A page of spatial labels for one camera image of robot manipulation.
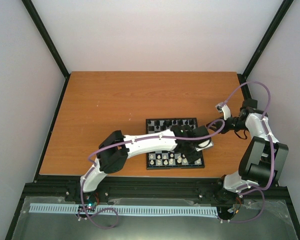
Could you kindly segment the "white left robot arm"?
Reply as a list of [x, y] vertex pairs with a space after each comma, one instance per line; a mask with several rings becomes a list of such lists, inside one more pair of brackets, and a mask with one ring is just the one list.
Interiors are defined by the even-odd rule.
[[174, 125], [170, 129], [144, 135], [124, 135], [116, 130], [99, 145], [97, 151], [89, 155], [91, 167], [80, 177], [76, 195], [82, 201], [91, 200], [94, 191], [108, 174], [119, 172], [127, 159], [137, 155], [169, 151], [182, 153], [188, 161], [194, 162], [209, 143], [208, 134], [205, 126], [193, 129]]

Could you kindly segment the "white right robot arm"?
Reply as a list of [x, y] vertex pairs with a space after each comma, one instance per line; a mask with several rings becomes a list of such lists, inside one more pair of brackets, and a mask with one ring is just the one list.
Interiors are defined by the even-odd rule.
[[229, 107], [221, 102], [216, 109], [224, 122], [211, 122], [207, 128], [225, 134], [243, 131], [251, 141], [235, 173], [222, 176], [216, 183], [214, 198], [219, 203], [233, 201], [243, 191], [265, 191], [278, 182], [288, 156], [289, 148], [279, 142], [269, 126], [268, 115], [258, 109], [255, 99], [244, 100], [238, 116], [232, 116]]

